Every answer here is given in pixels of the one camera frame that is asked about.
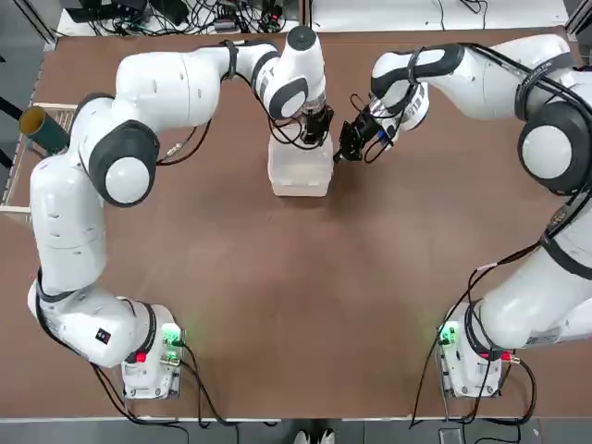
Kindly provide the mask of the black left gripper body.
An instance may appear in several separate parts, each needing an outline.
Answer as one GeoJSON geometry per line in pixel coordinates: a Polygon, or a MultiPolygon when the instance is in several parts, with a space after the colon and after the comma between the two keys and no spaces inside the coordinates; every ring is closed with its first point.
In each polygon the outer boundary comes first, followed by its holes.
{"type": "Polygon", "coordinates": [[[334,111],[324,106],[317,112],[307,111],[304,114],[304,139],[324,139],[328,132],[334,111]]]}

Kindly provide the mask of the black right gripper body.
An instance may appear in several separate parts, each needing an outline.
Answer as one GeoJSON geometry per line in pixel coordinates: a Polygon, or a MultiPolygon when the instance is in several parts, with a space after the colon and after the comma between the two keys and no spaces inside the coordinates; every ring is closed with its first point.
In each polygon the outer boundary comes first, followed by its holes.
{"type": "Polygon", "coordinates": [[[344,140],[360,143],[360,157],[363,148],[375,137],[381,145],[381,151],[387,148],[387,135],[382,127],[371,117],[369,109],[360,111],[352,122],[344,122],[344,140]]]}

